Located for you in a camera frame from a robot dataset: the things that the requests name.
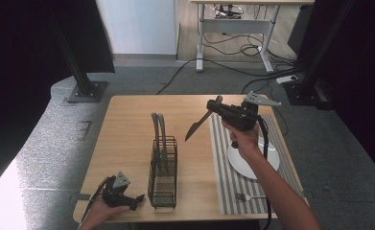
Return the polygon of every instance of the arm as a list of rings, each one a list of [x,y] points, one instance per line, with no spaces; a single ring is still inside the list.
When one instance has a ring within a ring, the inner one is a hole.
[[[98,195],[91,208],[88,210],[84,221],[80,224],[79,230],[91,230],[103,224],[110,216],[123,213],[129,210],[128,206],[111,208],[107,206],[101,195]]]
[[[265,191],[285,229],[321,229],[313,211],[265,159],[258,147],[259,125],[242,132],[223,121],[232,131],[231,140],[239,143],[238,151],[247,161]]]

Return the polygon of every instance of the white plate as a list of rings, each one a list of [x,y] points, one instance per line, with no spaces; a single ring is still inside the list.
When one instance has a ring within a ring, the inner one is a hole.
[[[263,144],[264,144],[263,137],[259,137],[258,143],[259,143],[258,144],[259,149],[263,153]],[[227,154],[228,154],[229,163],[238,173],[251,179],[257,178],[255,173],[253,173],[253,170],[250,168],[249,164],[246,162],[246,160],[244,160],[244,158],[241,157],[241,154],[238,152],[238,149],[234,149],[231,147],[231,145],[229,145]],[[274,145],[272,145],[271,143],[269,143],[269,147],[268,147],[268,161],[276,171],[277,169],[279,169],[279,165],[280,165],[279,153],[277,152]]]

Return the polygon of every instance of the power strip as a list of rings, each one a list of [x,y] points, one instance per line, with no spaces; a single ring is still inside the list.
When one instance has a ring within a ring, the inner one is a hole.
[[[298,80],[298,77],[296,77],[295,75],[290,75],[290,76],[287,76],[287,77],[278,78],[278,79],[276,79],[276,82],[278,84],[280,84],[280,83],[284,83],[284,82],[288,82],[288,81],[297,81],[297,80]]]

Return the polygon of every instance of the white desk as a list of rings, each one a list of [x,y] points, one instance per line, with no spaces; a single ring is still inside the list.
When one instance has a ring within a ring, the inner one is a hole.
[[[259,54],[268,72],[273,72],[269,56],[267,53],[271,33],[276,23],[277,14],[280,5],[312,5],[314,0],[190,0],[191,3],[199,4],[199,45],[197,50],[197,71],[202,71],[203,46],[202,37],[204,32],[209,33],[231,33],[243,34],[254,33],[264,34],[265,39],[262,46],[258,47]],[[273,17],[270,21],[266,20],[243,20],[243,19],[205,19],[205,4],[237,4],[237,5],[274,5]]]

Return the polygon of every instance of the human hand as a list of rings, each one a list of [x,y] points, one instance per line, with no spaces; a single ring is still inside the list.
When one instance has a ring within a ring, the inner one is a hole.
[[[79,230],[95,229],[112,215],[126,212],[129,209],[129,206],[111,208],[105,204],[102,195],[97,195],[95,201],[88,210],[88,214],[80,225]]]
[[[234,126],[231,126],[226,121],[223,121],[223,126],[231,131],[230,138],[232,141],[238,142],[238,152],[246,161],[253,157],[254,154],[262,154],[258,147],[259,139],[259,124],[256,123],[253,130],[240,131]]]

